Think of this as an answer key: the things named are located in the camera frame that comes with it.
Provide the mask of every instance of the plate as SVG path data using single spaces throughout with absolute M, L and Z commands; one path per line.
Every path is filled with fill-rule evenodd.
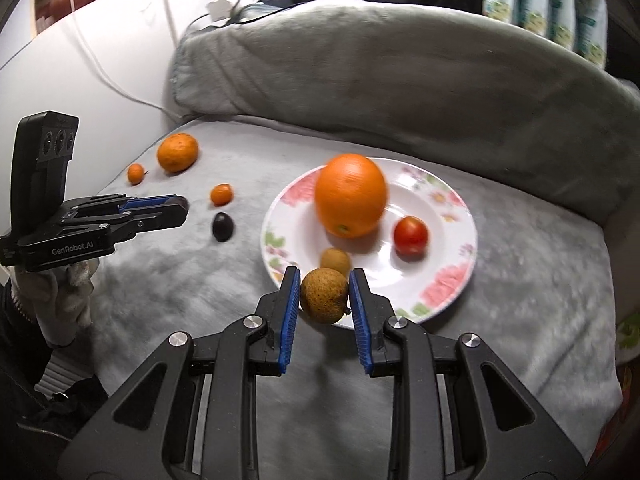
M 273 201 L 260 244 L 264 265 L 276 286 L 288 265 L 304 277 L 320 263 L 321 253 L 337 247 L 362 267 L 375 294 L 389 298 L 398 316 L 423 322 L 447 308 L 464 289 L 476 263 L 478 234 L 460 196 L 428 171 L 389 158 L 371 158 L 385 175 L 389 200 L 378 229 L 347 240 L 326 232 L 316 217 L 314 187 L 323 166 L 291 182 Z M 404 216 L 427 225 L 430 240 L 419 260 L 405 260 L 393 247 L 393 229 Z M 353 329 L 351 316 L 339 326 Z

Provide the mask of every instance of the white glove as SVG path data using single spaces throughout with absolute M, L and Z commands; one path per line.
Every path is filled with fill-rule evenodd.
M 91 277 L 99 264 L 95 258 L 42 272 L 27 272 L 22 266 L 9 269 L 14 303 L 37 320 L 50 347 L 71 344 L 78 329 L 91 324 Z

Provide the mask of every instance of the silver bolt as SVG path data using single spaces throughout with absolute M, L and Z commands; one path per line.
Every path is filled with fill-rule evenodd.
M 469 348 L 480 346 L 481 341 L 482 340 L 480 339 L 480 336 L 472 334 L 471 332 L 462 335 L 462 344 L 464 346 L 468 346 Z
M 260 316 L 247 316 L 242 323 L 247 328 L 258 328 L 262 324 L 262 318 Z
M 169 336 L 169 344 L 172 346 L 182 346 L 189 340 L 184 332 L 174 332 Z
M 409 323 L 406 318 L 402 316 L 391 316 L 387 321 L 393 328 L 404 328 Z

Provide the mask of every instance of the small orange fruit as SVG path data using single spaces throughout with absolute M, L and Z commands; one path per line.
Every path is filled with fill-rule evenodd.
M 158 147 L 156 157 L 163 170 L 184 171 L 198 158 L 198 141 L 185 133 L 170 135 Z
M 332 158 L 316 181 L 316 213 L 324 228 L 341 238 L 372 232 L 385 212 L 388 190 L 376 163 L 347 153 Z
M 146 175 L 145 168 L 141 164 L 132 164 L 127 170 L 127 178 L 132 186 L 137 186 Z
M 211 190 L 209 196 L 213 205 L 220 207 L 221 205 L 227 205 L 234 199 L 234 190 L 231 189 L 229 184 L 218 184 Z

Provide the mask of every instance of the gray fabric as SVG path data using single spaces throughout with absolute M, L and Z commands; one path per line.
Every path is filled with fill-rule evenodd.
M 456 10 L 319 0 L 185 37 L 172 81 L 197 112 L 340 132 L 600 225 L 639 178 L 631 91 L 550 41 Z
M 177 193 L 191 203 L 182 227 L 119 245 L 94 276 L 94 362 L 108 392 L 171 332 L 203 336 L 251 313 L 274 290 L 259 248 L 272 200 L 336 153 L 359 152 L 426 168 L 460 193 L 478 228 L 478 264 L 460 299 L 425 327 L 451 338 L 481 335 L 590 456 L 622 398 L 609 258 L 596 224 L 484 178 L 309 131 L 207 121 L 182 130 L 200 143 L 192 168 L 166 176 L 153 146 L 138 159 L 149 172 L 142 184 L 131 188 L 123 172 L 104 189 Z M 209 191 L 221 182 L 236 192 L 224 208 L 236 232 L 224 244 L 210 234 L 217 210 Z M 381 478 L 392 382 L 364 375 L 353 332 L 300 319 L 286 375 L 257 383 L 262 478 Z

